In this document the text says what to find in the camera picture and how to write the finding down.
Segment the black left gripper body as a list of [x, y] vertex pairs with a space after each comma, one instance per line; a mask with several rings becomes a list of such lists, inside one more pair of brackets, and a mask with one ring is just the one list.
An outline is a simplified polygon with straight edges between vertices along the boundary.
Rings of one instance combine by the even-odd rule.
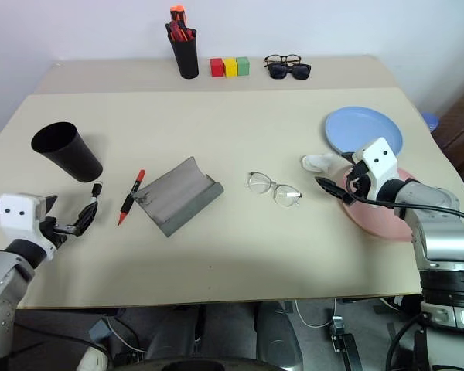
[[44, 212], [45, 197], [37, 196], [34, 216], [34, 250], [58, 250], [67, 237], [55, 233], [56, 218], [47, 216]]

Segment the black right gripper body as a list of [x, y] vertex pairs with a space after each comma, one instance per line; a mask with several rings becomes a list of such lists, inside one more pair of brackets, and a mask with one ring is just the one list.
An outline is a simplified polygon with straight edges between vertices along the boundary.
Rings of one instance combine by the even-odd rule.
[[371, 180], [369, 169], [365, 163], [355, 164], [346, 176], [346, 190], [359, 198], [367, 198], [370, 191]]

